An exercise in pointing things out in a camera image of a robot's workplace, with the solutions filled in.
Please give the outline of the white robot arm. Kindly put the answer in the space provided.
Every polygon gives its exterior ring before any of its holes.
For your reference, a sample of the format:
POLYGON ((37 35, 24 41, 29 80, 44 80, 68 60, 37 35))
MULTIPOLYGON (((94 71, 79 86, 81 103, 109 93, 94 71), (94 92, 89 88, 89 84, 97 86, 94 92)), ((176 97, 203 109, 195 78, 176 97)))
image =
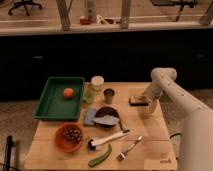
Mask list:
POLYGON ((176 78, 174 68, 154 68, 145 94, 154 100, 165 92, 186 114, 178 171, 213 171, 213 109, 179 86, 176 78))

